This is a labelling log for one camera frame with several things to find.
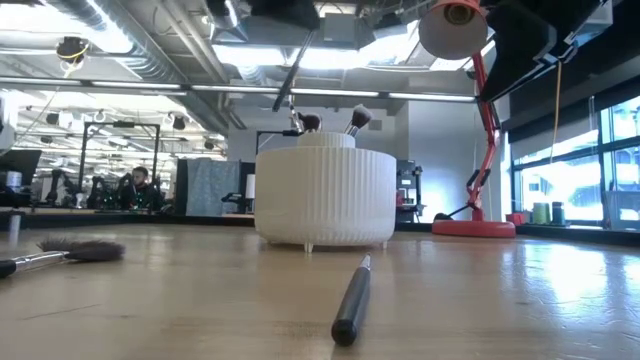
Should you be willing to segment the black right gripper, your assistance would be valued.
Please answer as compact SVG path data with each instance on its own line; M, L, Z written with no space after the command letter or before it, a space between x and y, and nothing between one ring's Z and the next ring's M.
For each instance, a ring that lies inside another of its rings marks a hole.
M482 100L491 102L570 61L578 33L608 0L482 0L496 57Z

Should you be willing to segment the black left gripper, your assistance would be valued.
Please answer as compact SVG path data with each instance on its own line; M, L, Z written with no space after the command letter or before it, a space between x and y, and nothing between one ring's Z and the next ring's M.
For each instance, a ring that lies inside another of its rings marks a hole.
M298 26L318 29L320 17L313 0L249 0L252 16L262 16Z

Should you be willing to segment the large powder makeup brush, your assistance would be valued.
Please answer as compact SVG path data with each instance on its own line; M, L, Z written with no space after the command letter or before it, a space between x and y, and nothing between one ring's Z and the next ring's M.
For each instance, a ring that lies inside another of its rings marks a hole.
M374 118L373 113L363 104L354 107L352 117L344 133L356 137L358 132Z

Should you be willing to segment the long ceiling light strip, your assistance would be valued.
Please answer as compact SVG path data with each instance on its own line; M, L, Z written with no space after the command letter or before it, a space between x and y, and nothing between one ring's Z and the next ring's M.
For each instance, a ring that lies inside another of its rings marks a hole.
M426 101L426 102L451 102L451 103L474 103L474 96L434 94L434 93L405 93L389 92L389 99L406 101Z
M267 87L267 86L240 86L240 85L192 85L193 91L209 91L220 93L238 93L238 94L278 94L280 92L279 87Z
M319 88L292 88L292 95L305 96L333 96L333 97L353 97L353 98L378 98L377 91L344 90L344 89L319 89Z
M148 83L148 82L123 82L123 81L95 81L92 80L91 84L95 87L101 88L118 88L118 89L135 89L135 90L150 90L150 91L179 91L189 90L181 84L170 83Z

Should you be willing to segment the large glass window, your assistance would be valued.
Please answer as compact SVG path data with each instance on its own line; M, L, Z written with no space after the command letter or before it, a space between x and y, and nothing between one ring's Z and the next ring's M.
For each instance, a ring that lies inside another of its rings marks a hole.
M640 96L608 107L590 98L507 139L513 210L558 201L565 225L640 232Z

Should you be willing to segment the black machine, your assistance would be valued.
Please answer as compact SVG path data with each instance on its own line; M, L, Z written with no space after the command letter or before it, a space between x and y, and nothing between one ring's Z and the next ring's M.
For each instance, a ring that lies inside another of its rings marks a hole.
M413 160L396 163L396 222L419 223L423 214L422 167Z

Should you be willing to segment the blue-grey partition screen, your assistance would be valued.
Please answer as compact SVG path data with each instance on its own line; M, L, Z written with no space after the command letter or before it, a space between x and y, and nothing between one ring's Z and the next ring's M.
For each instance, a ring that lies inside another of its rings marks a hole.
M228 210L221 199L239 188L239 162L189 159L187 174L187 216L218 217Z

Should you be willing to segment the white round ribbed organizer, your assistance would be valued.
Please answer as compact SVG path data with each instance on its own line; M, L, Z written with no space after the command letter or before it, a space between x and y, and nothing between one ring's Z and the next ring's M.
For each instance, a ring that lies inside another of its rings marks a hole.
M395 157L355 138L318 132L262 151L255 163L254 222L270 243L384 246L396 216Z

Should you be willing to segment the red desk lamp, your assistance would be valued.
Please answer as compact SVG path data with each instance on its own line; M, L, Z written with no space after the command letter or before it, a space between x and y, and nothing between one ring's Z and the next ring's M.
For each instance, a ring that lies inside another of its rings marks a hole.
M481 8L480 0L433 0L419 23L420 43L427 52L444 60L471 59L477 91L484 88L487 79L481 51L488 35L486 11ZM466 186L469 195L466 207L471 210L471 218L439 217L434 220L432 232L463 237L513 238L516 235L514 224L487 221L484 217L481 193L491 175L500 130L493 104L481 99L475 103L486 132L487 148L481 166Z

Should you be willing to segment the black yellow ceiling device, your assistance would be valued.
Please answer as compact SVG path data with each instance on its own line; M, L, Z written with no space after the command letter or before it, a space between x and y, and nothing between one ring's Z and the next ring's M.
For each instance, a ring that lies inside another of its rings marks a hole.
M56 46L57 57L67 64L79 65L85 58L90 43L83 38L65 36Z

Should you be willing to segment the person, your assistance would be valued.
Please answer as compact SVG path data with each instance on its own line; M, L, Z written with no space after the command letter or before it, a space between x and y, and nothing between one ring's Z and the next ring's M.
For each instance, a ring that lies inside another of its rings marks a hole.
M117 194L121 210L160 210L162 205L161 193L152 183L147 182L148 178L148 170L145 167L138 166L119 180Z

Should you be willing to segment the black monitor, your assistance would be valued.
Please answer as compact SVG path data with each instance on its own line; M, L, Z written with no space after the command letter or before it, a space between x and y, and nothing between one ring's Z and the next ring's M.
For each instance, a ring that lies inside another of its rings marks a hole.
M41 150L10 150L0 156L0 184L30 186L41 155Z

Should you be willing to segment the fan makeup brush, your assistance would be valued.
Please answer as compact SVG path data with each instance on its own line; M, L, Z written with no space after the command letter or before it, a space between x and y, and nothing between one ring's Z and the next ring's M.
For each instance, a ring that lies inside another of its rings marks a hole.
M16 273L67 262L110 262L124 257L124 245L102 241L71 241L49 238L37 244L40 252L11 259L0 260L0 279Z

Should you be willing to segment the black gantry frame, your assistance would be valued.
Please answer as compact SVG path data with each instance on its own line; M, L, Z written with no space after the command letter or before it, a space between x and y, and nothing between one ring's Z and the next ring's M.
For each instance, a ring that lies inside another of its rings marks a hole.
M79 167L79 179L78 179L78 187L79 188L81 188L83 186L83 181L85 179L84 167L85 167L86 155L87 155L87 143L88 143L88 140L89 140L89 128L92 127L92 126L97 126L98 127L97 131L99 131L100 129L104 128L105 126L114 127L114 128L141 127L141 128L154 128L155 129L155 135L152 137L152 139L154 140L154 150L153 150L153 164L152 164L152 172L151 172L151 183L150 183L149 187L155 187L156 190L151 194L151 198L147 199L147 207L145 207L145 210L149 214L152 214L154 212L154 207L155 207L155 204L156 204L155 196L159 193L159 189L160 189L160 185L155 183L156 172L157 172L157 163L158 163L158 155L159 155L159 144L160 144L160 126L158 124L138 124L138 123L131 122L131 121L112 121L112 122L104 122L104 123L99 123L99 122L96 122L96 121L85 122L84 123L84 130L83 130L83 137L82 137L82 147L81 147L81 157L80 157L80 167ZM117 185L117 188L115 190L115 194L118 196L118 198L120 198L121 195L123 195L125 193L137 196L136 190L137 190L137 188L136 188L136 184L134 182L134 174L133 174L133 171L131 171L130 173L125 173L124 175L122 175L119 178L118 185Z

